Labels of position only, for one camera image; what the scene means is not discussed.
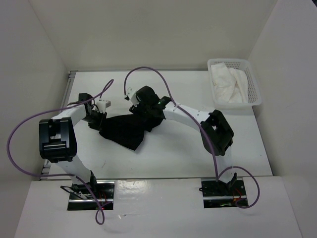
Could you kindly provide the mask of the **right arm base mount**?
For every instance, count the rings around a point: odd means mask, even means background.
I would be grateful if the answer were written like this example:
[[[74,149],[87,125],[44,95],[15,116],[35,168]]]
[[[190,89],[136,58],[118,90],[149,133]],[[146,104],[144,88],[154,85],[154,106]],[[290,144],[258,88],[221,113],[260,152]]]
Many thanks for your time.
[[[242,179],[236,180],[229,191],[221,190],[215,180],[201,180],[199,191],[203,196],[204,208],[230,208],[248,206],[248,199],[244,182]]]

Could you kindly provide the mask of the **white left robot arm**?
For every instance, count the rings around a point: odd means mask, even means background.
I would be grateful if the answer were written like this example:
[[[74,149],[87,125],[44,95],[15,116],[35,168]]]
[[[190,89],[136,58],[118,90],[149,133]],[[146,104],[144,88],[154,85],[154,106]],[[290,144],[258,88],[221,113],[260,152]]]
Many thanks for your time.
[[[74,126],[81,120],[99,130],[111,102],[80,93],[78,101],[70,103],[57,116],[39,122],[39,151],[43,159],[57,164],[71,177],[72,189],[79,197],[93,198],[99,193],[94,173],[86,168],[77,155]]]

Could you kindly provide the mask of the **black skirt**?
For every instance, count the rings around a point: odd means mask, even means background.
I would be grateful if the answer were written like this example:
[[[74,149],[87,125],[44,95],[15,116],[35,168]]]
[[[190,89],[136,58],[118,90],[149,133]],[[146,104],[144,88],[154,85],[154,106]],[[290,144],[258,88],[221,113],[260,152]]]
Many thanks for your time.
[[[144,139],[144,133],[151,132],[163,121],[162,118],[142,118],[129,114],[105,119],[99,134],[127,149],[135,151]]]

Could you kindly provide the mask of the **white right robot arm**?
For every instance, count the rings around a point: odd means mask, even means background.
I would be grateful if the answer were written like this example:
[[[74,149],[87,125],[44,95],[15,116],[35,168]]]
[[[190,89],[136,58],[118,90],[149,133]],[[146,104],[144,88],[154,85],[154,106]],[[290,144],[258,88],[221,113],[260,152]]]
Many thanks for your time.
[[[221,111],[200,111],[179,104],[171,97],[160,98],[149,86],[137,91],[128,88],[125,99],[132,103],[129,111],[147,122],[172,120],[198,131],[204,148],[211,154],[214,162],[216,192],[224,196],[234,189],[237,180],[231,153],[234,132]]]

